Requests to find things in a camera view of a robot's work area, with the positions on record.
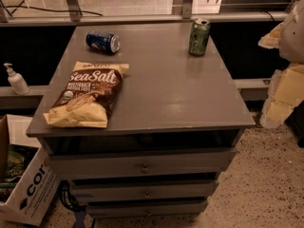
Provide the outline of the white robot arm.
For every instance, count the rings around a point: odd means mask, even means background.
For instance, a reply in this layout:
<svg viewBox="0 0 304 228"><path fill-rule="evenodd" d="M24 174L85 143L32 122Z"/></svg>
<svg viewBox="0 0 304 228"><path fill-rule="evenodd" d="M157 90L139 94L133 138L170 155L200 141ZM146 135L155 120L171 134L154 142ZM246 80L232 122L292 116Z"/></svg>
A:
<svg viewBox="0 0 304 228"><path fill-rule="evenodd" d="M296 2L285 20L261 37L262 48L277 48L281 58L304 63L304 0Z"/></svg>

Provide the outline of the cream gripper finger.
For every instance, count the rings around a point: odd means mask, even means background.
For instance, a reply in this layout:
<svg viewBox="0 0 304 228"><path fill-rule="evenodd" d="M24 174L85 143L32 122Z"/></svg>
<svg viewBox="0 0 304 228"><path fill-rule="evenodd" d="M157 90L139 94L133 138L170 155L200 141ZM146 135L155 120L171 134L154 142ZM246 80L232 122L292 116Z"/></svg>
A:
<svg viewBox="0 0 304 228"><path fill-rule="evenodd" d="M267 49L279 48L282 26L282 23L275 26L269 33L261 37L257 44L260 47Z"/></svg>

